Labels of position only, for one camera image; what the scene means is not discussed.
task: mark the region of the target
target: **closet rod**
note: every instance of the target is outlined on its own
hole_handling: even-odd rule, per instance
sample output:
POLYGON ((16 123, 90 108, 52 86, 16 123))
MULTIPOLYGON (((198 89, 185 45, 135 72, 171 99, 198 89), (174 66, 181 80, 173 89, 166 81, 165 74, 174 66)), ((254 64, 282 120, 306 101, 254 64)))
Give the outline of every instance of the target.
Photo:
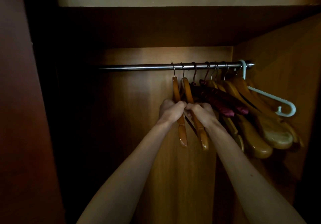
MULTIPOLYGON (((228 62, 229 68, 241 68, 241 62, 228 62)), ((94 69, 98 69, 99 71, 104 72, 120 72, 120 71, 152 71, 152 70, 174 70, 173 66, 175 66, 175 70, 194 70, 195 66, 192 63, 175 63, 175 64, 133 64, 133 65, 98 65, 93 66, 94 69)), ((218 65, 219 69, 227 68, 225 62, 212 62, 210 63, 210 69, 216 68, 218 65)), ((247 68, 251 68, 254 64, 247 61, 247 68)), ((207 69, 207 63, 196 63, 197 69, 207 69)))

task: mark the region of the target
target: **white plastic hanger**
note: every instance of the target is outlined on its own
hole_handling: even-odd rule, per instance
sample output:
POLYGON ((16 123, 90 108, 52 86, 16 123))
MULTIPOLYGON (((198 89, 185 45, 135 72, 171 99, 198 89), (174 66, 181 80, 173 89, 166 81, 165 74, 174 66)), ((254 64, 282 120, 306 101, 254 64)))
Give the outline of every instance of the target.
MULTIPOLYGON (((245 62, 244 60, 239 60, 239 61, 243 64, 243 79, 245 80, 245 77, 246 77, 246 62, 245 62)), ((253 90, 253 91, 255 91, 255 92, 257 92, 257 93, 259 93, 259 94, 261 94, 261 95, 267 96, 267 97, 269 97, 269 98, 271 98, 271 99, 274 99, 274 100, 276 100, 276 101, 279 101, 279 102, 282 102, 282 103, 284 103, 284 104, 287 104, 287 105, 289 105, 289 106, 291 107, 291 112, 288 113, 288 114, 285 114, 285 113, 281 112, 282 107, 279 106, 279 107, 278 107, 278 111, 275 112, 275 113, 278 114, 279 116, 282 116, 282 117, 291 117, 291 116, 293 116, 293 115, 295 114, 295 112, 296 112, 296 110, 297 110, 297 109, 295 108, 295 105, 294 105, 292 102, 290 102, 290 101, 284 100, 284 99, 282 99, 282 98, 280 98, 280 97, 271 95, 271 94, 269 94, 269 93, 267 93, 267 92, 264 92, 264 91, 262 91, 262 90, 258 90, 258 89, 256 89, 256 88, 253 88, 253 87, 250 87, 250 86, 248 86, 248 89, 253 90)))

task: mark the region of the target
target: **shelf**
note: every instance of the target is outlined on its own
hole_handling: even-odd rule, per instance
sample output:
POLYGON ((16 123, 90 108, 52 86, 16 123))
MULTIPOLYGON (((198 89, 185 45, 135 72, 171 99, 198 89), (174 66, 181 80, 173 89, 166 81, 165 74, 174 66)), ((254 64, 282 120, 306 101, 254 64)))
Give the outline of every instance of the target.
POLYGON ((79 46, 234 46, 321 12, 321 0, 58 0, 79 46))

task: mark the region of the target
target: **person's right arm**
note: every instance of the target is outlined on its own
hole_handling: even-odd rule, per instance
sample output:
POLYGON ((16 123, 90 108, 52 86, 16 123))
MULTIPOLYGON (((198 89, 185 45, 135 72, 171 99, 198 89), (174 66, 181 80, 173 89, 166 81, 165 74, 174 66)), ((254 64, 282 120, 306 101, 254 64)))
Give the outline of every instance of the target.
POLYGON ((254 168, 209 104, 188 104, 186 109, 192 110, 206 128, 250 223, 306 223, 254 168))

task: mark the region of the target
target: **person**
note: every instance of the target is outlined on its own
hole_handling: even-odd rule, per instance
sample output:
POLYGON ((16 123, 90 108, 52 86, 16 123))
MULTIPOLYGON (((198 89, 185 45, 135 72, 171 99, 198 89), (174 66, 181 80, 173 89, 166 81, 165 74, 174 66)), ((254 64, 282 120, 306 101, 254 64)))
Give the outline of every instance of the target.
POLYGON ((249 162, 209 104, 166 99, 157 123, 94 195, 77 224, 130 223, 160 145, 184 110, 192 110, 205 127, 250 223, 305 223, 249 162))

